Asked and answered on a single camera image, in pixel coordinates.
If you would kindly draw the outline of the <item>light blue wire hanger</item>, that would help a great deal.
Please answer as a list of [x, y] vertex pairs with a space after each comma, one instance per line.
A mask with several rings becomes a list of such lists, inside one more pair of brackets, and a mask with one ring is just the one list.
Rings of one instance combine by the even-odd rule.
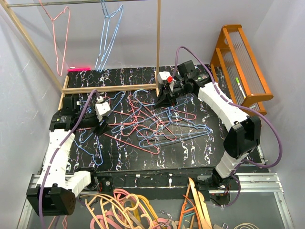
[[101, 6], [104, 15], [104, 21], [102, 26], [99, 54], [95, 64], [96, 71], [100, 73], [103, 71], [106, 62], [109, 58], [110, 50], [111, 50], [110, 47], [112, 42], [111, 39], [108, 40], [110, 20], [112, 18], [112, 14], [108, 12], [106, 2], [104, 0], [101, 0]]

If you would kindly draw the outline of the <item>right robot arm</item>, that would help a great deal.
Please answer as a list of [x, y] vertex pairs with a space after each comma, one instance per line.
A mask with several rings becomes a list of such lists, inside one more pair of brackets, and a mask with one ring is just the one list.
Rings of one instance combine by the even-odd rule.
[[184, 62], [177, 68], [179, 78], [171, 76], [169, 72], [157, 74], [156, 82], [161, 87], [154, 107], [175, 106], [179, 97], [194, 94], [220, 118], [228, 132], [224, 139], [224, 155], [213, 169], [211, 177], [201, 183], [224, 189], [229, 185], [234, 171], [259, 145], [261, 120], [230, 105], [229, 98], [215, 88], [216, 83], [212, 82], [210, 75], [200, 73], [192, 61]]

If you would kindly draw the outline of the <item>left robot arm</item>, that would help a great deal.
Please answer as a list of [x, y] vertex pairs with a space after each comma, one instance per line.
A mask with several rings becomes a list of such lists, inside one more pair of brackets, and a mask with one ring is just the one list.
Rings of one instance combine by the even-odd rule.
[[51, 119], [50, 140], [41, 175], [35, 185], [27, 190], [27, 200], [38, 216], [71, 215], [76, 198], [83, 189], [94, 190], [98, 178], [93, 167], [78, 168], [66, 179], [66, 167], [71, 146], [78, 128], [93, 128], [101, 135], [108, 131], [107, 115], [111, 112], [108, 102], [97, 98], [90, 112], [81, 111], [78, 96], [65, 97], [62, 108]]

